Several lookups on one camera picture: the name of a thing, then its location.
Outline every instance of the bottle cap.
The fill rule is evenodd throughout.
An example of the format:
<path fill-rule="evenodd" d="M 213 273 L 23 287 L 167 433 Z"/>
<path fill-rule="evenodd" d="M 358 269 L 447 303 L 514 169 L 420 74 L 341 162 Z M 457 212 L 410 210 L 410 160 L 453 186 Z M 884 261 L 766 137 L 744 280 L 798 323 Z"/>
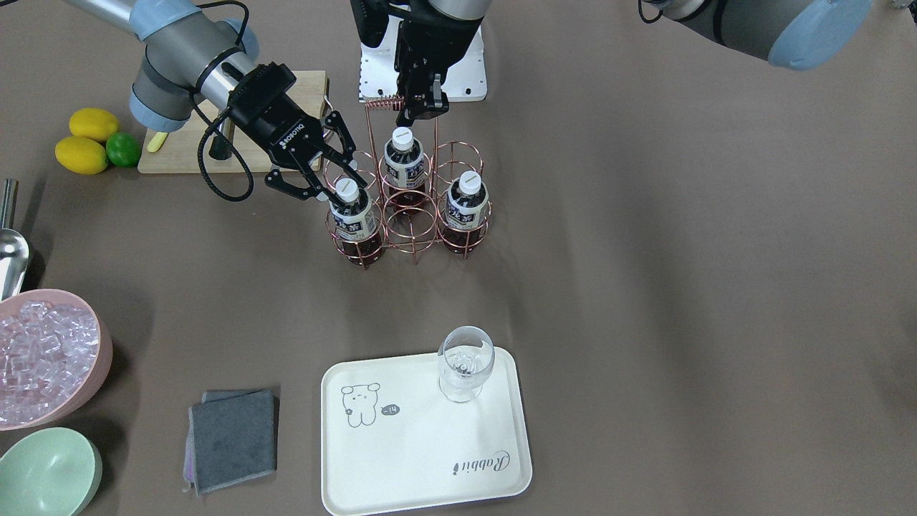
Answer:
<path fill-rule="evenodd" d="M 458 179 L 458 190 L 464 196 L 475 196 L 481 190 L 481 175 L 473 170 L 463 172 Z"/>
<path fill-rule="evenodd" d="M 342 177 L 335 183 L 337 196 L 346 203 L 352 203 L 359 198 L 359 188 L 357 182 L 349 177 Z"/>
<path fill-rule="evenodd" d="M 414 147 L 414 133 L 409 128 L 395 128 L 392 131 L 392 145 L 399 151 L 410 151 Z"/>

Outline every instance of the metal scoop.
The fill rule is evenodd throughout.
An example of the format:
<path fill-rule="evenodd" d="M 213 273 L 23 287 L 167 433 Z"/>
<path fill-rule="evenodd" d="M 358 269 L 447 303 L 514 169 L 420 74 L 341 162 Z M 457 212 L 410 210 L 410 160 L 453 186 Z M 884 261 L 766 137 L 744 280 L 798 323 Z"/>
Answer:
<path fill-rule="evenodd" d="M 0 300 L 15 296 L 22 288 L 31 253 L 28 242 L 11 228 L 16 211 L 16 190 L 19 182 L 7 179 L 3 189 L 3 211 L 0 212 Z"/>

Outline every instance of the folded cloth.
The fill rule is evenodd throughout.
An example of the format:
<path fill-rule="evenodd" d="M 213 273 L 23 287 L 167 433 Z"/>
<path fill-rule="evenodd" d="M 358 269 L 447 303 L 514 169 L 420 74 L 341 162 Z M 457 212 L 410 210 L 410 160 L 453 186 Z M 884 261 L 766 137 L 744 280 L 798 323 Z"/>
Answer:
<path fill-rule="evenodd" d="M 198 496 L 277 469 L 274 396 L 261 391 L 207 391 L 188 409 L 184 477 Z"/>

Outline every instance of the bottle label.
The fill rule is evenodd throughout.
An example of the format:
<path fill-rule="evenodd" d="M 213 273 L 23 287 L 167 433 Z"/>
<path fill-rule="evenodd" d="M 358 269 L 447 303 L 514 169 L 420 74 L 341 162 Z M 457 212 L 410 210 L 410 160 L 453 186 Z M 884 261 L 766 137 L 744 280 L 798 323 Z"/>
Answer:
<path fill-rule="evenodd" d="M 346 241 L 364 241 L 376 232 L 378 222 L 371 209 L 353 217 L 344 217 L 332 212 L 335 218 L 335 233 Z"/>
<path fill-rule="evenodd" d="M 425 160 L 423 154 L 413 163 L 399 164 L 386 162 L 385 165 L 388 168 L 392 186 L 396 188 L 417 188 L 424 183 Z"/>
<path fill-rule="evenodd" d="M 481 209 L 472 208 L 471 210 L 462 213 L 461 207 L 455 206 L 452 203 L 449 203 L 449 207 L 446 210 L 446 223 L 459 230 L 474 230 L 479 226 L 478 217 L 481 215 Z"/>

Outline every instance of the lemon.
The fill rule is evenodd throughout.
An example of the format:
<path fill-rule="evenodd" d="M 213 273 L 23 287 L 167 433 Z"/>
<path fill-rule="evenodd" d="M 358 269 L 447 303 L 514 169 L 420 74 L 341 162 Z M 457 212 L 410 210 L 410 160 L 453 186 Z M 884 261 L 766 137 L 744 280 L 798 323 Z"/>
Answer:
<path fill-rule="evenodd" d="M 83 136 L 68 136 L 54 146 L 54 157 L 77 174 L 98 174 L 108 166 L 105 147 Z"/>
<path fill-rule="evenodd" d="M 100 143 L 121 129 L 115 115 L 98 107 L 84 107 L 70 117 L 70 133 Z"/>

